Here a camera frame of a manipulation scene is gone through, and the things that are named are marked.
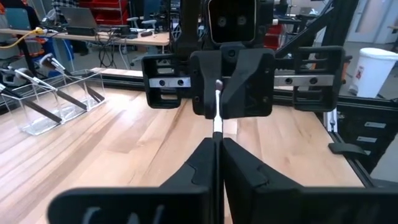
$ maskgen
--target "wooden tabletop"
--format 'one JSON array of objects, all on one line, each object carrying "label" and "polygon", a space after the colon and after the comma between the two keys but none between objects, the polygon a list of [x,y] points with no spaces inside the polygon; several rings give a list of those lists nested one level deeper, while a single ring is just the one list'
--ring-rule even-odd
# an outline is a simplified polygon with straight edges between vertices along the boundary
[{"label": "wooden tabletop", "polygon": [[[105,104],[40,136],[0,116],[1,223],[46,223],[49,202],[74,187],[158,186],[191,155],[212,122],[184,100],[174,110],[148,107],[145,93],[106,89]],[[313,113],[275,106],[266,118],[232,119],[224,132],[249,152],[306,186],[362,186]],[[231,223],[226,204],[226,223]]]},{"label": "wooden tabletop", "polygon": [[[28,30],[14,30],[14,29],[0,29],[0,34],[27,34]],[[100,32],[101,40],[108,38],[105,33]],[[59,38],[59,39],[68,39],[68,40],[83,40],[83,41],[96,41],[96,37],[84,36],[84,35],[69,35],[66,33],[60,34],[47,34],[41,35],[43,37],[51,37]],[[166,46],[169,44],[169,33],[160,33],[154,34],[148,37],[138,37],[136,39],[120,39],[115,41],[118,44],[126,44],[128,45],[156,45],[156,46]]]}]

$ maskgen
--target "yellow cable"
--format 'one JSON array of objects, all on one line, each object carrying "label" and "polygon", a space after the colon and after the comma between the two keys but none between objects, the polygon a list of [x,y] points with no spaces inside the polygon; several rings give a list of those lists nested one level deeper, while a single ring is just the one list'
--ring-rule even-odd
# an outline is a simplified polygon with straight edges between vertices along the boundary
[{"label": "yellow cable", "polygon": [[19,42],[21,42],[27,36],[32,35],[32,34],[42,35],[42,34],[44,34],[44,30],[41,28],[36,28],[36,29],[28,32],[27,34],[23,35],[20,39],[15,41],[13,44],[5,46],[5,47],[0,47],[0,49],[10,49],[11,47],[15,47]]}]

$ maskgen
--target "clear acrylic box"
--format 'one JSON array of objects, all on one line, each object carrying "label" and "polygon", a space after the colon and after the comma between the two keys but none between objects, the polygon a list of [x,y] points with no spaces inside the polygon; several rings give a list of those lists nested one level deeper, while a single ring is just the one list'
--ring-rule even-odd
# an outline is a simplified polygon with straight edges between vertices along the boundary
[{"label": "clear acrylic box", "polygon": [[[23,98],[2,94],[13,120],[23,132],[42,134],[105,102],[100,73],[82,70],[74,72],[72,77],[60,75],[44,81],[57,90],[30,84],[13,90]],[[66,93],[69,101],[60,97],[62,93]]]}]

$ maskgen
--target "warning label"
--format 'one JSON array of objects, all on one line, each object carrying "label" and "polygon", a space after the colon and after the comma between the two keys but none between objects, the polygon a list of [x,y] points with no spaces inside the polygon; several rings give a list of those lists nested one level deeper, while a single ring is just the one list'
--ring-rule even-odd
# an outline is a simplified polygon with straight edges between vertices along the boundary
[{"label": "warning label", "polygon": [[362,77],[362,74],[363,74],[363,67],[362,66],[359,66],[359,68],[358,68],[358,72],[356,73],[356,78],[357,79],[361,79],[361,77]]}]

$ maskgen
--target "white bucket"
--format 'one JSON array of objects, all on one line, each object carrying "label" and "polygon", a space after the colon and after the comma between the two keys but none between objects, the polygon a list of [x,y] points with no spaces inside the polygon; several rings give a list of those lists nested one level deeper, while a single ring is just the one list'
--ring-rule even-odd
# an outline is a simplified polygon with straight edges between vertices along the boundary
[{"label": "white bucket", "polygon": [[386,81],[398,54],[383,49],[363,48],[349,92],[358,97],[375,98]]}]

